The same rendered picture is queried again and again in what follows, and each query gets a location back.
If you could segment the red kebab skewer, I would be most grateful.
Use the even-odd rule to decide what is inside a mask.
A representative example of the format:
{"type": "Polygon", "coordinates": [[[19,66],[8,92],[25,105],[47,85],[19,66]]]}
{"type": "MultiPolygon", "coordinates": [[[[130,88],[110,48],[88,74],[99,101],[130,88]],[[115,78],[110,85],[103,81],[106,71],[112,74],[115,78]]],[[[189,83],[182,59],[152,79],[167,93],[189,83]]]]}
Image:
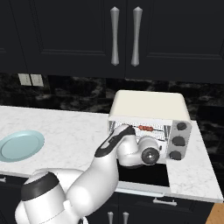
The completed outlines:
{"type": "Polygon", "coordinates": [[[143,125],[139,125],[139,126],[133,126],[133,127],[136,127],[140,130],[145,130],[145,131],[149,131],[149,132],[152,132],[152,131],[162,131],[161,129],[154,129],[153,127],[151,126],[143,126],[143,125]]]}

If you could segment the cream toaster oven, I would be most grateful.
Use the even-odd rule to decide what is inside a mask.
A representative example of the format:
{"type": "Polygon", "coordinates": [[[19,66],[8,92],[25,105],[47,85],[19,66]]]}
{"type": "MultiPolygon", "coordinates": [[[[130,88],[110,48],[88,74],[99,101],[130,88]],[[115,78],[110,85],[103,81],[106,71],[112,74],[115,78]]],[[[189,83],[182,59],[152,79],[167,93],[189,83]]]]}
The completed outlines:
{"type": "Polygon", "coordinates": [[[119,90],[108,115],[108,132],[122,124],[162,130],[149,132],[133,127],[142,162],[162,164],[172,151],[179,151],[181,159],[185,157],[192,123],[182,94],[119,90]],[[186,129],[178,130],[178,123],[186,123],[186,129]],[[185,146],[175,146],[174,137],[183,137],[185,146]]]}

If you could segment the toaster oven glass door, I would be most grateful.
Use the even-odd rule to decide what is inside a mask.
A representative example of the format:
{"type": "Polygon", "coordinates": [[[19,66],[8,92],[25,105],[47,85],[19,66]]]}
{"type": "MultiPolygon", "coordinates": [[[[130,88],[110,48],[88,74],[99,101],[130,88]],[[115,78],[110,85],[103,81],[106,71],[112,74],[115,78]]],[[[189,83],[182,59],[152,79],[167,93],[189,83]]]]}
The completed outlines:
{"type": "Polygon", "coordinates": [[[165,164],[139,165],[138,167],[118,165],[118,171],[118,189],[159,194],[171,192],[165,164]]]}

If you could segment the light blue plate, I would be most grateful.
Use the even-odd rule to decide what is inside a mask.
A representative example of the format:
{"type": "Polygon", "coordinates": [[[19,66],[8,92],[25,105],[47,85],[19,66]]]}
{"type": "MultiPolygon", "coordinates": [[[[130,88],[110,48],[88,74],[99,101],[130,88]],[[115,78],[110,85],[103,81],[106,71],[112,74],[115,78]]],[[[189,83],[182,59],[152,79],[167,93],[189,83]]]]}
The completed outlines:
{"type": "Polygon", "coordinates": [[[0,161],[13,163],[32,157],[44,146],[44,136],[36,130],[22,130],[0,140],[0,161]]]}

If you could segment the black drawer front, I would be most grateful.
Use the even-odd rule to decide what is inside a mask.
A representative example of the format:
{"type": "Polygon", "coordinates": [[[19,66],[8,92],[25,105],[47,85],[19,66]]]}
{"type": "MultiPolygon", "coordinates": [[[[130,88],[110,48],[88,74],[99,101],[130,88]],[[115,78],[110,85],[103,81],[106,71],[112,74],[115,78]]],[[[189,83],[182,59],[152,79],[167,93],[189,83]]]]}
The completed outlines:
{"type": "Polygon", "coordinates": [[[205,202],[192,199],[180,199],[173,197],[150,197],[145,195],[135,195],[129,193],[119,193],[119,203],[128,206],[164,208],[167,210],[180,211],[189,214],[202,214],[203,212],[209,213],[214,205],[213,202],[205,202]],[[178,204],[176,206],[154,204],[152,201],[155,198],[163,201],[175,200],[178,204]]]}

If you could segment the beige wall socket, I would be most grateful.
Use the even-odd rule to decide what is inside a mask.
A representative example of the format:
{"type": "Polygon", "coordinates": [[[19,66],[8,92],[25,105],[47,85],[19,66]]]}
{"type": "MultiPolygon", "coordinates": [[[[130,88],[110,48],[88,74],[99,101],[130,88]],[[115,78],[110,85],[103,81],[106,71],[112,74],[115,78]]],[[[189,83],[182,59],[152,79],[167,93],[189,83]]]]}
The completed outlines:
{"type": "Polygon", "coordinates": [[[30,75],[28,73],[20,73],[18,78],[22,86],[30,86],[32,84],[30,75]]]}
{"type": "Polygon", "coordinates": [[[41,74],[31,74],[31,83],[34,87],[43,87],[44,82],[41,74]]]}

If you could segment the black wall cupboard door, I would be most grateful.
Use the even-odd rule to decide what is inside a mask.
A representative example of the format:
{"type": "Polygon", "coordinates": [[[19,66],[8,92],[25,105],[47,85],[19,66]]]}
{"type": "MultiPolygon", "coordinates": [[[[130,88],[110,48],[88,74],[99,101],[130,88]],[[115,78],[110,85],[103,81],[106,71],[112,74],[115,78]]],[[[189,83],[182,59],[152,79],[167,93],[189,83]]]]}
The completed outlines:
{"type": "Polygon", "coordinates": [[[11,0],[32,74],[122,78],[125,74],[126,0],[11,0]],[[119,9],[119,64],[111,64],[110,10],[119,9]]]}
{"type": "Polygon", "coordinates": [[[126,77],[224,83],[224,0],[127,0],[126,77]],[[133,10],[143,10],[132,66],[133,10]]]}
{"type": "Polygon", "coordinates": [[[9,0],[0,0],[0,73],[26,73],[27,67],[9,0]]]}

